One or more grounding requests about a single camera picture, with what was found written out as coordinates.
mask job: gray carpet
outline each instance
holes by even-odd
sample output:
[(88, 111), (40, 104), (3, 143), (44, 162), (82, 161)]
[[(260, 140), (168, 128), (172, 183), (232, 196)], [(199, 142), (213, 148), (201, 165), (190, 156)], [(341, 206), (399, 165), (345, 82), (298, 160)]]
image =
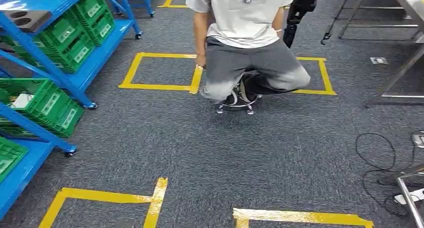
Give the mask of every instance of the gray carpet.
[[(354, 213), (378, 228), (405, 227), (408, 218), (389, 214), (365, 193), (361, 176), (370, 167), (356, 155), (355, 138), (363, 132), (384, 135), (397, 149), (397, 167), (408, 163), (410, 133), (423, 128), (423, 107), (365, 109), (363, 104), (418, 46), (338, 40), (336, 35), (322, 46), (339, 3), (318, 0), (292, 47), (298, 56), (327, 58), (338, 95), (266, 96), (254, 106), (253, 116), (244, 111), (217, 115), (209, 101), (184, 91), (118, 88), (137, 52), (194, 53), (190, 10), (157, 9), (156, 17), (148, 19), (136, 9), (143, 39), (128, 35), (89, 87), (100, 107), (86, 111), (70, 139), (78, 145), (76, 156), (52, 153), (0, 226), (36, 227), (61, 187), (151, 195), (157, 178), (168, 177), (157, 224), (161, 228), (235, 227), (233, 207)], [(338, 23), (335, 34), (340, 27)], [(369, 57), (386, 57), (389, 65), (373, 65)], [(316, 64), (304, 65), (312, 75), (309, 88), (322, 89)], [(188, 84), (193, 66), (193, 60), (146, 59), (133, 82)], [(421, 89), (420, 77), (420, 69), (413, 69), (395, 89)], [(391, 162), (381, 139), (365, 137), (360, 151), (377, 164)], [(366, 184), (383, 202), (398, 190), (376, 184), (379, 175), (367, 177)], [(53, 227), (112, 227), (123, 216), (140, 224), (147, 208), (69, 199)], [(348, 226), (252, 221), (250, 227)]]

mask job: rolling stool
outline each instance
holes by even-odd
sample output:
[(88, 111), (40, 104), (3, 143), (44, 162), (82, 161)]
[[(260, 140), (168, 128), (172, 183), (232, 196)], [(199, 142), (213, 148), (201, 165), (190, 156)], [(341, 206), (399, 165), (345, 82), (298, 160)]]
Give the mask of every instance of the rolling stool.
[[(237, 91), (237, 98), (241, 99), (241, 95), (240, 95), (240, 82), (237, 83), (237, 85), (235, 86), (235, 89)], [(262, 95), (258, 95), (252, 102), (248, 103), (248, 104), (243, 104), (243, 105), (229, 105), (229, 104), (225, 104), (225, 103), (220, 103), (218, 104), (218, 108), (216, 109), (216, 112), (218, 114), (222, 114), (224, 112), (224, 107), (228, 107), (228, 108), (235, 108), (235, 109), (239, 109), (239, 108), (247, 108), (247, 114), (252, 115), (255, 112), (253, 111), (252, 108), (252, 104), (254, 104), (258, 99), (262, 98)]]

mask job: black shoe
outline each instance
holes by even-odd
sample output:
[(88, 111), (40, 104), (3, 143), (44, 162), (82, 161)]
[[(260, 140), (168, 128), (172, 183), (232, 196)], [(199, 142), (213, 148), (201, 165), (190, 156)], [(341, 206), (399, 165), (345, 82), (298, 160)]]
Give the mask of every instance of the black shoe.
[(258, 98), (257, 94), (250, 93), (248, 91), (248, 87), (246, 86), (247, 81), (252, 78), (253, 75), (245, 74), (242, 76), (240, 80), (240, 88), (239, 88), (239, 97), (246, 103), (251, 103)]
[(238, 98), (237, 93), (238, 93), (238, 91), (237, 91), (237, 86), (236, 86), (231, 90), (231, 94), (228, 95), (228, 97), (224, 100), (223, 103), (225, 105), (235, 105), (235, 104), (237, 104), (237, 102), (239, 102), (239, 98)]

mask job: black equipment stand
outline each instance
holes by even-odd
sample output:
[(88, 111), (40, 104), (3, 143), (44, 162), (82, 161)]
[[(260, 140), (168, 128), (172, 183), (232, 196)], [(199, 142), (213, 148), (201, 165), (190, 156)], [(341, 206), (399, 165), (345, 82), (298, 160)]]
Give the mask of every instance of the black equipment stand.
[(292, 46), (298, 24), (302, 18), (307, 12), (314, 11), (316, 5), (317, 0), (293, 0), (288, 11), (287, 26), (284, 29), (284, 35), (282, 37), (287, 47), (290, 48)]

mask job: white t-shirt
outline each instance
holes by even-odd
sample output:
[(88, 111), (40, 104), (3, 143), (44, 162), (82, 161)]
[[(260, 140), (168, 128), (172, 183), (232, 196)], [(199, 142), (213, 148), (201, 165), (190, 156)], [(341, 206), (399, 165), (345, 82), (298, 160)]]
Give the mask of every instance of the white t-shirt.
[(271, 27), (280, 7), (293, 0), (186, 0), (198, 13), (215, 16), (207, 32), (220, 42), (238, 48), (259, 48), (278, 40)]

